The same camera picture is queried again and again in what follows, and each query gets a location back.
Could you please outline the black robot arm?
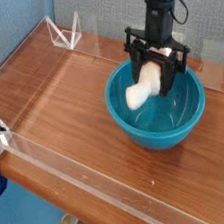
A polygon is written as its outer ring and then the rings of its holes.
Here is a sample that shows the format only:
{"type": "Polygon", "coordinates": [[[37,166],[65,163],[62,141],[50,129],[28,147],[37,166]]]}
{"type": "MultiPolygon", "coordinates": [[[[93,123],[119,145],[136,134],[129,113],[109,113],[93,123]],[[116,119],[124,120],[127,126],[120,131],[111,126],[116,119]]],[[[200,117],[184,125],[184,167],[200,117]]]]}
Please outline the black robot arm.
{"type": "Polygon", "coordinates": [[[188,46],[173,38],[173,22],[185,24],[189,10],[183,0],[145,0],[144,30],[126,27],[124,50],[129,53],[132,77],[137,82],[145,61],[158,63],[161,69],[161,96],[172,88],[175,75],[185,73],[188,46]]]}

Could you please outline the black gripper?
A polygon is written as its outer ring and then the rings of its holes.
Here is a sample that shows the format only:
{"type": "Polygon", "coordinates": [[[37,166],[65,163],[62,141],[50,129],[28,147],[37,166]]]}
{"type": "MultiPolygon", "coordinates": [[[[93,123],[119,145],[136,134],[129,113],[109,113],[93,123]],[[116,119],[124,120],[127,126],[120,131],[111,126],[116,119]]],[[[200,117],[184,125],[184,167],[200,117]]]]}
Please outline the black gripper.
{"type": "Polygon", "coordinates": [[[141,66],[145,61],[151,60],[159,63],[162,69],[160,95],[165,97],[172,88],[175,74],[178,71],[185,73],[187,69],[189,47],[179,43],[172,36],[163,45],[147,42],[143,30],[131,27],[126,27],[125,33],[124,50],[131,57],[134,82],[139,81],[141,66]]]}

